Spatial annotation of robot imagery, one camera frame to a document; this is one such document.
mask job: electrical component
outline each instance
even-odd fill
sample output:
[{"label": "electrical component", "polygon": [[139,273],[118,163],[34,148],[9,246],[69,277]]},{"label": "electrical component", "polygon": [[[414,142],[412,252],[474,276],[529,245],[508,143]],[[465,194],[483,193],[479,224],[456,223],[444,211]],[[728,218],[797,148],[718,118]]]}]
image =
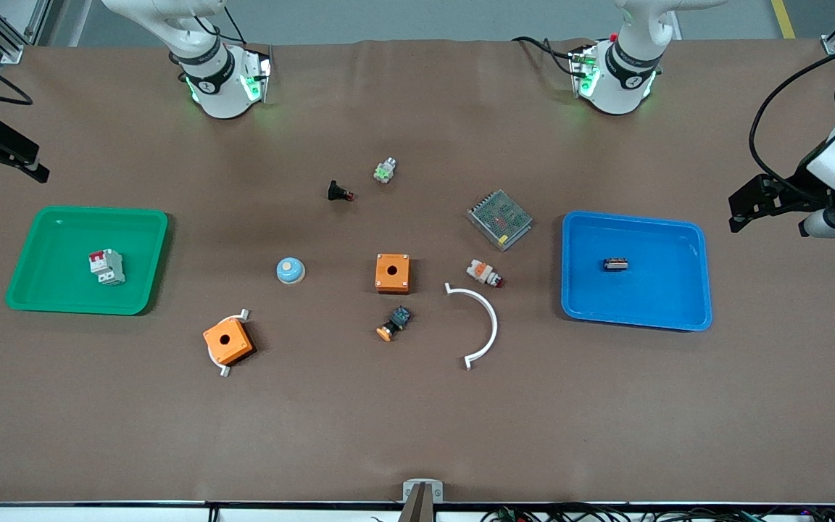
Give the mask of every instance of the electrical component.
[{"label": "electrical component", "polygon": [[122,255],[110,248],[89,254],[89,271],[99,277],[102,284],[114,286],[125,282]]},{"label": "electrical component", "polygon": [[244,308],[240,315],[223,318],[202,334],[205,344],[208,344],[208,357],[221,369],[222,377],[228,376],[232,364],[255,350],[241,323],[247,317],[249,311]]},{"label": "electrical component", "polygon": [[275,266],[275,277],[289,286],[304,280],[304,265],[294,257],[286,257]]},{"label": "electrical component", "polygon": [[504,191],[491,192],[466,211],[468,219],[501,252],[527,234],[533,219]]},{"label": "electrical component", "polygon": [[332,202],[335,201],[335,199],[345,199],[346,201],[351,202],[356,198],[356,194],[350,191],[345,191],[343,188],[339,188],[336,179],[331,179],[331,185],[328,186],[328,199]]},{"label": "electrical component", "polygon": [[604,270],[607,272],[623,272],[630,268],[625,257],[609,257],[604,260]]},{"label": "electrical component", "polygon": [[485,311],[488,312],[488,317],[491,318],[491,336],[488,338],[487,343],[485,343],[484,346],[481,347],[477,352],[471,353],[468,356],[463,357],[463,362],[466,363],[466,369],[472,370],[473,361],[488,353],[488,350],[491,349],[491,345],[494,344],[494,338],[496,338],[498,334],[498,317],[494,314],[494,308],[491,306],[491,303],[489,303],[487,299],[485,299],[479,293],[477,293],[477,291],[466,290],[464,288],[450,288],[450,283],[448,282],[444,283],[444,287],[446,288],[447,295],[463,294],[468,295],[469,297],[478,301],[478,303],[481,303],[481,305],[483,305]]},{"label": "electrical component", "polygon": [[466,273],[482,284],[489,284],[496,288],[501,288],[504,285],[503,278],[494,272],[494,268],[491,265],[487,265],[476,259],[473,259],[470,267],[466,268]]},{"label": "electrical component", "polygon": [[383,324],[375,330],[375,333],[382,338],[386,343],[391,343],[395,334],[404,330],[405,325],[411,320],[411,312],[405,307],[397,307],[391,311],[389,322]]},{"label": "electrical component", "polygon": [[411,292],[411,257],[408,254],[379,254],[375,257],[375,290],[380,294]]},{"label": "electrical component", "polygon": [[375,168],[372,176],[380,183],[388,183],[391,181],[391,177],[395,175],[395,166],[397,165],[398,162],[394,158],[385,159],[385,162],[378,163],[378,167]]}]

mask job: plastic tray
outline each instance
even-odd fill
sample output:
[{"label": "plastic tray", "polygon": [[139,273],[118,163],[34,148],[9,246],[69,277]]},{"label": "plastic tray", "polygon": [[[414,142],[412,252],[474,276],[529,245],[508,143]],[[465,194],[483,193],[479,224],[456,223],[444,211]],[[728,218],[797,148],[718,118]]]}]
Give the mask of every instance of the plastic tray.
[{"label": "plastic tray", "polygon": [[[628,270],[605,271],[608,257],[627,258]],[[705,232],[684,221],[569,212],[561,294],[577,320],[706,330],[713,315]]]},{"label": "plastic tray", "polygon": [[[158,210],[49,206],[37,212],[14,268],[14,310],[130,316],[150,300],[169,219]],[[89,254],[122,255],[126,282],[100,284]]]}]

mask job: orange box with hole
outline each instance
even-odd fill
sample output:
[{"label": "orange box with hole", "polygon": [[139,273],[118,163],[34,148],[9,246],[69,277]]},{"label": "orange box with hole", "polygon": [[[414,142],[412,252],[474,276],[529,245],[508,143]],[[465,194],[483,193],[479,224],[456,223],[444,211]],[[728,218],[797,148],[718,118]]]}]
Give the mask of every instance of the orange box with hole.
[{"label": "orange box with hole", "polygon": [[411,258],[408,254],[379,254],[375,257],[375,290],[380,294],[411,291]]},{"label": "orange box with hole", "polygon": [[218,364],[229,366],[253,351],[253,344],[238,318],[226,318],[215,324],[205,331],[204,337]]}]

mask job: green tray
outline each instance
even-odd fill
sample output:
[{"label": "green tray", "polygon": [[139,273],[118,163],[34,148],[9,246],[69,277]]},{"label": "green tray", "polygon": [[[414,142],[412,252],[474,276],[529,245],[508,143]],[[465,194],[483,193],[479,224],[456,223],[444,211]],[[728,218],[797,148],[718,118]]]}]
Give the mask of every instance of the green tray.
[{"label": "green tray", "polygon": [[[169,219],[159,210],[49,206],[37,212],[6,293],[14,310],[133,316],[146,308]],[[89,254],[122,255],[126,282],[100,284]]]}]

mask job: white curved pipe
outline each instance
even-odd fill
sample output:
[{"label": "white curved pipe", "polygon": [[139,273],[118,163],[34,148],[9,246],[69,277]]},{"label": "white curved pipe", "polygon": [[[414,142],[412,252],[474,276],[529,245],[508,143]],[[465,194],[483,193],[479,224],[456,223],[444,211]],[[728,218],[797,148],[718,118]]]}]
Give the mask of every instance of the white curved pipe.
[{"label": "white curved pipe", "polygon": [[498,334],[498,317],[494,314],[494,308],[491,307],[491,303],[489,303],[484,297],[480,294],[476,293],[476,291],[466,290],[465,288],[450,288],[450,283],[445,283],[444,286],[446,287],[446,294],[464,294],[468,295],[469,297],[473,298],[476,301],[479,301],[483,307],[485,307],[485,311],[488,312],[488,317],[491,318],[491,337],[488,338],[488,343],[485,343],[484,347],[481,347],[480,350],[473,354],[469,354],[466,357],[463,357],[463,360],[466,361],[466,369],[472,370],[473,369],[473,361],[477,360],[479,357],[486,354],[491,348],[491,345],[494,344],[494,337]]},{"label": "white curved pipe", "polygon": [[[241,310],[240,315],[225,317],[222,320],[219,320],[218,324],[224,323],[226,320],[229,320],[229,318],[239,318],[239,320],[246,320],[246,318],[248,318],[248,317],[249,317],[249,310],[247,310],[246,308],[243,308],[243,310]],[[217,366],[221,369],[221,376],[222,377],[226,377],[226,376],[229,376],[231,374],[231,367],[230,366],[225,366],[225,365],[219,363],[215,359],[215,355],[212,354],[212,347],[211,346],[208,346],[208,358],[212,360],[212,363],[214,363],[215,366]]]}]

